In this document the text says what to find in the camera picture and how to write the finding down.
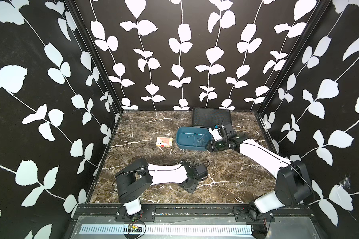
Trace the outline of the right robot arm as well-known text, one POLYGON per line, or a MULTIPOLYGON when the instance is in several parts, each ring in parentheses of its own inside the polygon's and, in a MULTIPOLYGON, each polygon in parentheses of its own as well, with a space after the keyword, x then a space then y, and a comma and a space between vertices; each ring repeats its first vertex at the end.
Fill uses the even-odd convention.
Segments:
POLYGON ((249 203, 248 215, 259 221, 272 210, 294 207, 313 194, 311 180, 306 165, 301 161, 290 161, 261 146, 246 136, 218 137, 206 146, 209 152, 232 149, 257 162, 276 179, 273 191, 249 203))

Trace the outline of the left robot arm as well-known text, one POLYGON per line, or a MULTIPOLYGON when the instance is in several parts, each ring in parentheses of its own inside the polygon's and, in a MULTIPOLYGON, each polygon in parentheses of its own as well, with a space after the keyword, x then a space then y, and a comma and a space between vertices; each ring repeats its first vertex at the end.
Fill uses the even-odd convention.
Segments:
POLYGON ((176 165, 154 165, 144 158, 120 170, 115 175, 118 199, 126 209, 129 218, 139 216, 143 209, 140 196, 151 186, 177 184, 192 194, 200 182, 208 178, 205 164, 190 164, 182 160, 176 165))

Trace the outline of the teal plastic storage box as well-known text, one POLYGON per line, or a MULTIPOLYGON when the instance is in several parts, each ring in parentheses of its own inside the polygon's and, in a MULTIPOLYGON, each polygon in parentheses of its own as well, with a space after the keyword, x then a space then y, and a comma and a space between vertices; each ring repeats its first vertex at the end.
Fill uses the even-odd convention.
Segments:
POLYGON ((205 147, 212 139, 206 128, 184 126, 177 131, 176 144, 180 149, 206 151, 205 147))

